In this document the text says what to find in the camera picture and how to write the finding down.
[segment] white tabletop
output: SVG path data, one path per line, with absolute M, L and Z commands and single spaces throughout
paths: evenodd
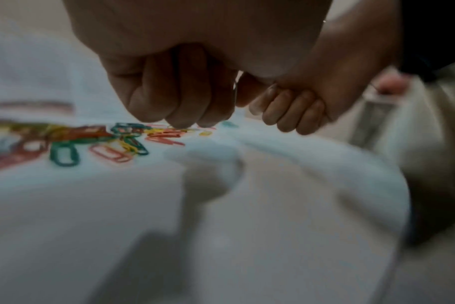
M 400 172 L 258 121 L 146 161 L 0 172 L 0 303 L 367 303 L 407 220 Z

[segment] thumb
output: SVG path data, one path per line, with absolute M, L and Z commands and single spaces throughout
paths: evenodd
M 256 78 L 248 73 L 244 73 L 237 82 L 236 106 L 240 108 L 247 106 L 271 84 L 272 81 L 270 80 Z

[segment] dark sleeve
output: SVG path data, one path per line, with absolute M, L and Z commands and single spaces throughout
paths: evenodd
M 400 0 L 403 58 L 400 70 L 435 81 L 455 63 L 455 0 Z

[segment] white table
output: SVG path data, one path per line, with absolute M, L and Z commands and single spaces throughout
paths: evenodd
M 367 303 L 408 217 L 400 172 L 240 126 L 136 167 L 0 173 L 0 303 Z

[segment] child hand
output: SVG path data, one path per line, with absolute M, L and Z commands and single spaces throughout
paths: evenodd
M 277 85 L 270 86 L 249 105 L 250 112 L 262 114 L 267 125 L 277 125 L 281 132 L 295 129 L 301 135 L 314 133 L 329 122 L 325 109 L 324 102 L 312 91 L 295 93 Z

